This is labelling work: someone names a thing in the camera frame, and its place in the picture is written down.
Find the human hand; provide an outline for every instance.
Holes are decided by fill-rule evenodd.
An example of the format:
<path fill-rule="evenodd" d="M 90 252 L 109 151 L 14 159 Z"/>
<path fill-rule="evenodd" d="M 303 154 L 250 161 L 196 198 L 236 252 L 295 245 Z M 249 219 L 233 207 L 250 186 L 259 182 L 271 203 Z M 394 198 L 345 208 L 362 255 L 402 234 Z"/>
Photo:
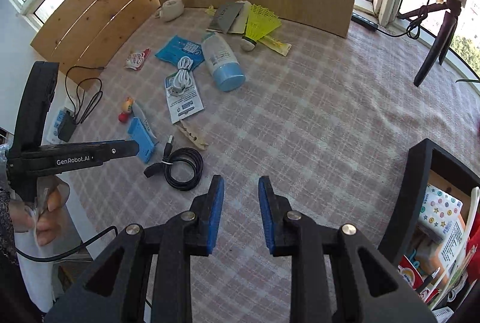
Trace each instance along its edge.
<path fill-rule="evenodd" d="M 47 199 L 47 209 L 40 215 L 37 221 L 37 242 L 39 246 L 50 243 L 60 235 L 63 224 L 62 198 L 60 192 L 55 189 Z M 26 232 L 33 229 L 34 220 L 25 210 L 21 201 L 10 201 L 9 212 L 15 232 Z"/>

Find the white roll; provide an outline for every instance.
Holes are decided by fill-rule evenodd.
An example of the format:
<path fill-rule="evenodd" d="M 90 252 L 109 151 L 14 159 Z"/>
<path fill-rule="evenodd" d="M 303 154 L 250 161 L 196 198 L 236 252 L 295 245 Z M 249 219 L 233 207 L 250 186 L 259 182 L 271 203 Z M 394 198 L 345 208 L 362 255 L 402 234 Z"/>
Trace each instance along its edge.
<path fill-rule="evenodd" d="M 157 11 L 156 17 L 163 22 L 170 22 L 183 14 L 184 5 L 182 0 L 167 0 Z"/>

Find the bottle with blue cap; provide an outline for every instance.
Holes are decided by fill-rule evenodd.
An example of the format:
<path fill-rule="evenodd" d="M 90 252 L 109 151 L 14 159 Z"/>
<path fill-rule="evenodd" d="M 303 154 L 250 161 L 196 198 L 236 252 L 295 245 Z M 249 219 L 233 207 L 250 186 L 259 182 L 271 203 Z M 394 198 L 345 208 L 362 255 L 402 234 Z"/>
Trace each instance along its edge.
<path fill-rule="evenodd" d="M 208 70 L 220 90 L 235 90 L 245 83 L 245 75 L 237 58 L 220 34 L 207 33 L 203 37 L 202 51 Z"/>

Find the shuttlecock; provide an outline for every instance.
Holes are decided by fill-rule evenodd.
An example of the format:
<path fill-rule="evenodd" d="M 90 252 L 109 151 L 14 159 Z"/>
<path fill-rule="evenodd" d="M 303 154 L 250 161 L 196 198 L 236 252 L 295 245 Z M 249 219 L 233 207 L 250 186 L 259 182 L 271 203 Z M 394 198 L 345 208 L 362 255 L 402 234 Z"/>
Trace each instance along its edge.
<path fill-rule="evenodd" d="M 260 38 L 271 33 L 281 24 L 277 15 L 268 8 L 253 4 L 248 13 L 247 29 L 240 46 L 247 52 L 252 50 Z"/>

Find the metal bolt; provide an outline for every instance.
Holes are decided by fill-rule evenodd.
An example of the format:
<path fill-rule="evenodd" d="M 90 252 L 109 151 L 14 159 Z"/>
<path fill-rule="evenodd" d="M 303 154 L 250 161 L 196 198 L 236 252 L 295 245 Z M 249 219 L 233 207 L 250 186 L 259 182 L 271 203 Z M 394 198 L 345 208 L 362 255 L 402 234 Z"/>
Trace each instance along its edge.
<path fill-rule="evenodd" d="M 138 224 L 127 225 L 126 231 L 129 235 L 136 235 L 138 232 L 140 232 L 140 225 Z"/>
<path fill-rule="evenodd" d="M 344 224 L 342 226 L 342 232 L 345 234 L 345 235 L 354 235 L 357 233 L 357 229 L 355 228 L 354 225 L 352 224 Z"/>
<path fill-rule="evenodd" d="M 300 212 L 298 212 L 297 210 L 290 210 L 286 213 L 286 216 L 290 219 L 290 220 L 300 220 L 302 217 L 302 214 Z"/>
<path fill-rule="evenodd" d="M 187 210 L 186 212 L 183 212 L 181 215 L 180 215 L 181 219 L 183 221 L 192 221 L 194 218 L 195 218 L 195 213 L 193 212 L 190 212 L 189 210 Z"/>

